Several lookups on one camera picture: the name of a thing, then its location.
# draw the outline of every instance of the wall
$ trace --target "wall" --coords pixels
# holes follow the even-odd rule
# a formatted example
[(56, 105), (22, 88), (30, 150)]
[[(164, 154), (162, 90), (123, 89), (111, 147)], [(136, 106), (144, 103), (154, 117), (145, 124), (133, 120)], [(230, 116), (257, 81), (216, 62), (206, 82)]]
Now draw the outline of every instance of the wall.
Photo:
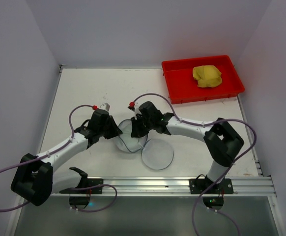
[(286, 226), (286, 0), (273, 0), (249, 41), (237, 71), (248, 122), (258, 133), (257, 154), (272, 175)]
[[(37, 152), (58, 65), (24, 0), (0, 0), (0, 169)], [(15, 170), (0, 175), (0, 208), (12, 207)], [(0, 235), (10, 213), (0, 213)]]
[(157, 66), (228, 54), (236, 62), (270, 0), (27, 0), (69, 66)]

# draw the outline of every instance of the yellow cloth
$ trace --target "yellow cloth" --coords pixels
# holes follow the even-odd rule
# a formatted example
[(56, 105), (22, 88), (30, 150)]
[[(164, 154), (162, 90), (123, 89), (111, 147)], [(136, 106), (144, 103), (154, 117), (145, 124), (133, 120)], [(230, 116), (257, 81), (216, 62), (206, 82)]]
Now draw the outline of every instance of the yellow cloth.
[(193, 68), (193, 78), (198, 87), (216, 87), (222, 83), (221, 72), (213, 65), (202, 65)]

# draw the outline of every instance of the red plastic tray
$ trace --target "red plastic tray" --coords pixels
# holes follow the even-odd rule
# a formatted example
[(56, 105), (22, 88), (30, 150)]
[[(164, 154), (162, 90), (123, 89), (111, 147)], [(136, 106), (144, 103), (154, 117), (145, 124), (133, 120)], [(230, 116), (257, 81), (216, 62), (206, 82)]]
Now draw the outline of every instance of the red plastic tray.
[[(200, 65), (216, 66), (223, 82), (215, 88), (199, 88), (192, 69)], [(163, 61), (162, 67), (172, 104), (236, 97), (245, 90), (227, 55)]]

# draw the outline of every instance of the robotic arm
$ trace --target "robotic arm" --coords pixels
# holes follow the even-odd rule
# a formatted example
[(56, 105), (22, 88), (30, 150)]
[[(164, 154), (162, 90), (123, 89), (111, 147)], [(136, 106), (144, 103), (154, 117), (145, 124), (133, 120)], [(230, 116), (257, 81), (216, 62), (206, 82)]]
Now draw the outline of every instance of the robotic arm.
[(132, 102), (129, 109), (135, 112), (135, 116), (131, 118), (132, 137), (143, 137), (153, 129), (161, 134), (182, 135), (205, 142), (213, 158), (211, 168), (205, 176), (206, 186), (215, 182), (231, 166), (244, 145), (243, 139), (226, 121), (211, 126), (204, 126), (212, 123), (211, 121), (183, 119), (203, 126), (182, 123), (173, 113), (162, 114), (151, 102), (141, 105)]
[[(47, 152), (36, 156), (25, 155), (21, 163), (48, 155), (47, 158), (20, 166), (11, 184), (11, 190), (36, 206), (43, 204), (52, 193), (74, 187), (87, 187), (87, 174), (78, 168), (71, 167), (69, 173), (55, 174), (56, 170), (70, 158), (82, 152), (99, 141), (100, 137), (111, 139), (122, 134), (112, 116), (109, 115), (109, 105), (104, 104), (95, 110), (88, 125), (87, 120), (74, 130), (73, 138), (67, 138), (62, 143)], [(67, 142), (69, 145), (57, 151)]]

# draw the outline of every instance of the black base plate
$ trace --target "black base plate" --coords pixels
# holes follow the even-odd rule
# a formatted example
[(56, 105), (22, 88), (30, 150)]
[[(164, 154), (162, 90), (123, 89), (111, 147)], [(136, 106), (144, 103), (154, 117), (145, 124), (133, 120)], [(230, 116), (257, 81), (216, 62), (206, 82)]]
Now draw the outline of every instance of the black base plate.
[[(102, 178), (88, 178), (87, 179), (87, 185), (88, 187), (96, 186), (99, 184), (103, 184), (104, 180)], [(97, 188), (92, 188), (91, 194), (102, 194), (103, 187), (97, 187)], [(66, 193), (66, 194), (85, 194), (86, 190), (81, 190), (81, 191), (75, 191), (71, 189), (64, 189), (61, 190), (60, 193)]]
[[(203, 178), (192, 178), (189, 180), (189, 187), (191, 194), (201, 194), (203, 190), (205, 190), (208, 185), (207, 181)], [(215, 185), (205, 194), (221, 194), (222, 190), (224, 190), (224, 194), (233, 194), (233, 187), (230, 178), (225, 178), (219, 184)]]

